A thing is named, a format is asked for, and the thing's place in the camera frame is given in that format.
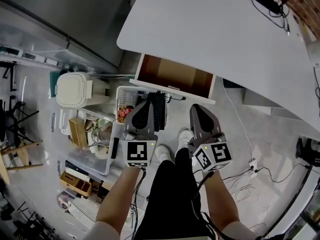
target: black pants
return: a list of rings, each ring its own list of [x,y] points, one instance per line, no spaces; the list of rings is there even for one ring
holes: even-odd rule
[[[152,183],[146,211],[134,240],[175,239],[210,236],[193,211],[191,199],[197,190],[187,148],[178,151],[175,164],[163,161]],[[198,194],[194,210],[201,216]]]

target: white shoe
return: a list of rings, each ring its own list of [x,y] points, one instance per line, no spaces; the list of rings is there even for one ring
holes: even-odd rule
[[[185,129],[179,134],[178,138],[178,149],[176,150],[174,157],[176,157],[180,149],[188,148],[188,143],[194,137],[192,131]]]
[[[154,152],[156,158],[158,158],[160,163],[162,163],[165,160],[172,161],[169,149],[167,149],[164,145],[157,146]]]

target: power plug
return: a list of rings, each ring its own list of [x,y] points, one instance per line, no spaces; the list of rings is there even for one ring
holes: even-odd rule
[[[256,159],[250,160],[249,167],[251,170],[249,171],[248,176],[252,179],[257,176],[257,173],[255,172],[257,170],[257,160]]]

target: wooden chair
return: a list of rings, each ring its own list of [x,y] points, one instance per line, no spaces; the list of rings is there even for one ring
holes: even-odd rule
[[[35,167],[42,166],[42,163],[41,164],[35,164],[35,165],[29,165],[30,161],[29,161],[29,156],[28,156],[28,152],[27,152],[27,148],[39,145],[40,143],[42,143],[42,141],[34,142],[34,143],[31,143],[31,144],[25,145],[24,142],[22,141],[19,147],[11,149],[11,146],[7,146],[7,147],[5,147],[4,149],[2,149],[0,151],[0,175],[1,175],[2,179],[5,181],[5,183],[10,185],[10,179],[9,179],[8,171],[30,169],[30,168],[35,168]],[[17,155],[20,158],[21,163],[23,164],[23,166],[7,168],[5,163],[4,163],[4,160],[3,160],[2,156],[10,154],[10,153],[13,153],[13,154],[17,153]]]

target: white cube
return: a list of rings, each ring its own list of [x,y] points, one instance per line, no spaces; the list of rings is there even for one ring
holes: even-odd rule
[[[123,159],[128,167],[148,167],[156,147],[155,140],[122,140]]]
[[[193,156],[204,172],[220,170],[233,161],[226,141],[202,144]]]

